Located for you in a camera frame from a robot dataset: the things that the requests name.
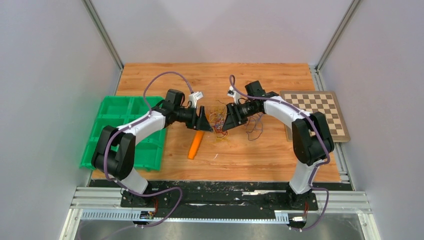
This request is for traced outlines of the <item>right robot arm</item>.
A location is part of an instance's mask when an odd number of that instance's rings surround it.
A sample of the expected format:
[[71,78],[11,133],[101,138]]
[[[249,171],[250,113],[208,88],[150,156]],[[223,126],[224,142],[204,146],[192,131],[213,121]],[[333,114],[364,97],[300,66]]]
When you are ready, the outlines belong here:
[[230,75],[229,82],[227,94],[233,102],[226,105],[223,131],[246,124],[249,117],[258,113],[272,116],[291,129],[297,164],[289,181],[291,191],[285,195],[285,201],[290,208],[298,209],[306,201],[304,193],[313,189],[312,182],[318,168],[330,163],[330,153],[335,148],[325,115],[302,110],[277,93],[266,92],[259,81],[247,84],[247,93],[236,88],[234,75]]

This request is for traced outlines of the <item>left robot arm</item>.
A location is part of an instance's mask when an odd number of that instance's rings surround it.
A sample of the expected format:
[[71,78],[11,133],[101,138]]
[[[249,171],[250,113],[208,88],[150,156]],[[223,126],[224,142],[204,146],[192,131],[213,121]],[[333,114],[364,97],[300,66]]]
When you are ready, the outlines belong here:
[[118,127],[105,126],[98,138],[91,165],[133,193],[133,200],[140,207],[149,206],[153,193],[147,190],[149,182],[134,167],[136,146],[174,122],[184,123],[188,129],[195,131],[212,132],[204,106],[197,107],[198,100],[203,96],[201,91],[192,92],[188,96],[188,106],[184,106],[185,94],[169,89],[165,99],[143,116]]

